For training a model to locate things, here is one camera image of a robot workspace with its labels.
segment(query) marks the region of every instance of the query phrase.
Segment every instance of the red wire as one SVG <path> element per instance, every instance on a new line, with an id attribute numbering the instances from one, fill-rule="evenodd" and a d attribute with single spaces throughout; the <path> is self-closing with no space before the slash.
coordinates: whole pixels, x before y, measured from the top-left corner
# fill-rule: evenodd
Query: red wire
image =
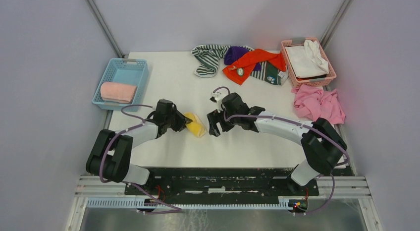
<path id="1" fill-rule="evenodd" d="M 160 185 L 157 185 L 155 188 L 158 189 L 157 199 L 159 200 L 159 198 L 160 198 L 160 192 L 162 192 L 163 193 L 162 202 L 165 201 L 166 195 L 165 195 L 165 192 L 161 189 Z"/>
<path id="2" fill-rule="evenodd" d="M 160 189 L 161 191 L 162 191 L 162 193 L 163 193 L 163 200 L 162 200 L 162 202 L 163 201 L 165 201 L 165 198 L 166 198 L 166 195 L 165 195 L 165 192 L 162 190 L 162 189 Z"/>
<path id="3" fill-rule="evenodd" d="M 160 188 L 160 186 L 159 186 L 159 185 L 157 185 L 155 188 L 157 188 L 157 189 L 158 189 L 158 191 L 157 191 L 157 199 L 159 200 L 159 197 L 160 197 L 160 190 L 161 190 L 161 188 Z"/>
<path id="4" fill-rule="evenodd" d="M 309 190 L 308 190 L 308 188 L 306 188 L 306 196 L 305 196 L 305 200 L 307 200 L 307 199 L 308 199 L 308 197 L 309 197 Z"/>

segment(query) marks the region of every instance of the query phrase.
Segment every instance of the striped cloth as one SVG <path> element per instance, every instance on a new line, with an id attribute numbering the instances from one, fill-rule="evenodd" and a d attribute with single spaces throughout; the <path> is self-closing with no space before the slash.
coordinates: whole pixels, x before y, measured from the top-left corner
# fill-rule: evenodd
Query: striped cloth
<path id="1" fill-rule="evenodd" d="M 194 55 L 194 57 L 201 63 L 201 65 L 195 70 L 194 74 L 196 74 L 199 77 L 214 77 L 216 75 L 216 72 L 219 68 L 219 61 L 224 58 L 226 55 L 227 50 L 231 46 L 227 45 L 217 45 L 217 44 L 206 44 L 206 45 L 199 45 L 196 46 L 191 50 L 191 53 Z M 253 51 L 253 48 L 250 48 L 248 46 L 242 46 L 249 51 Z M 266 81 L 270 84 L 283 84 L 280 82 L 278 73 L 280 71 L 276 70 L 276 74 L 272 75 L 271 77 L 266 78 L 266 69 L 267 69 L 267 61 L 260 62 L 261 64 L 261 70 L 258 71 L 252 71 L 251 76 L 255 77 L 259 80 Z"/>

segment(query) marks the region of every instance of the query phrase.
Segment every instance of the white plastic part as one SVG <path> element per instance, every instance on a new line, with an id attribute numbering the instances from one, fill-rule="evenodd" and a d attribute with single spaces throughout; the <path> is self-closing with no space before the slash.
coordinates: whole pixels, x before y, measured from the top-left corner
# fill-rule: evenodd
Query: white plastic part
<path id="1" fill-rule="evenodd" d="M 301 162 L 296 169 L 292 172 L 291 178 L 294 180 L 298 185 L 304 186 L 308 184 L 308 182 L 315 177 L 319 176 L 319 172 L 315 171 L 311 168 L 308 164 L 307 160 Z"/>
<path id="2" fill-rule="evenodd" d="M 259 114 L 260 116 L 270 116 L 271 118 L 258 118 L 255 121 L 255 126 L 257 127 L 258 131 L 261 133 L 270 133 L 282 138 L 288 139 L 293 141 L 299 145 L 301 144 L 302 134 L 309 131 L 307 128 L 299 127 L 291 123 L 287 123 L 281 120 L 272 119 L 276 115 L 272 114 L 269 111 L 263 111 Z M 306 124 L 312 127 L 311 121 L 300 121 L 291 118 L 287 118 L 289 120 L 293 120 L 299 123 Z"/>
<path id="3" fill-rule="evenodd" d="M 125 176 L 124 181 L 144 185 L 146 184 L 146 181 L 149 178 L 149 174 L 149 170 L 141 168 L 137 165 L 130 164 L 130 167 L 128 168 L 128 173 Z"/>
<path id="4" fill-rule="evenodd" d="M 135 148 L 144 142 L 156 139 L 158 135 L 158 126 L 151 122 L 145 122 L 145 124 L 140 128 L 128 131 L 124 133 L 124 135 L 128 135 L 133 138 L 132 148 Z M 149 173 L 149 170 L 145 168 L 130 164 L 124 181 L 144 185 L 149 178 Z"/>
<path id="5" fill-rule="evenodd" d="M 223 98 L 227 96 L 227 93 L 222 93 L 217 91 L 216 93 L 212 93 L 211 97 L 213 97 L 216 100 L 216 104 L 217 104 L 217 111 L 221 112 L 223 110 L 222 108 L 222 100 Z"/>
<path id="6" fill-rule="evenodd" d="M 128 131 L 124 135 L 133 137 L 133 148 L 140 144 L 153 140 L 158 135 L 158 126 L 151 122 L 146 122 L 143 126 L 137 129 Z"/>

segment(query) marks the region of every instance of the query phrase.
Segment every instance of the pink towel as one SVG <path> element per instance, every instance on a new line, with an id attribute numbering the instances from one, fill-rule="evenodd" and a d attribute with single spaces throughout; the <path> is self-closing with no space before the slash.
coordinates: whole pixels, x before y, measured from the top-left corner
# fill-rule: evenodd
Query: pink towel
<path id="1" fill-rule="evenodd" d="M 324 91 L 302 85 L 293 88 L 292 93 L 296 94 L 293 106 L 298 117 L 307 117 L 313 121 L 321 117 L 331 124 L 344 123 L 346 115 L 337 100 L 338 94 L 335 89 Z"/>
<path id="2" fill-rule="evenodd" d="M 121 104 L 130 103 L 137 86 L 127 85 L 116 82 L 104 82 L 101 86 L 101 97 L 104 101 L 114 101 Z"/>

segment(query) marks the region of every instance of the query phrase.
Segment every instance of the gray wall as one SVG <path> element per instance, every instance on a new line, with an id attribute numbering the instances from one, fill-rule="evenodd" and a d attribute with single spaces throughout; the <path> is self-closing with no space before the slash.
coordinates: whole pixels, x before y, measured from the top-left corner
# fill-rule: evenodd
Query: gray wall
<path id="1" fill-rule="evenodd" d="M 202 44 L 276 50 L 321 37 L 342 0 L 96 0 L 121 50 L 189 51 Z"/>
<path id="2" fill-rule="evenodd" d="M 0 0 L 0 230 L 62 230 L 114 57 L 84 0 Z"/>
<path id="3" fill-rule="evenodd" d="M 326 53 L 387 231 L 419 230 L 420 0 L 355 0 Z"/>

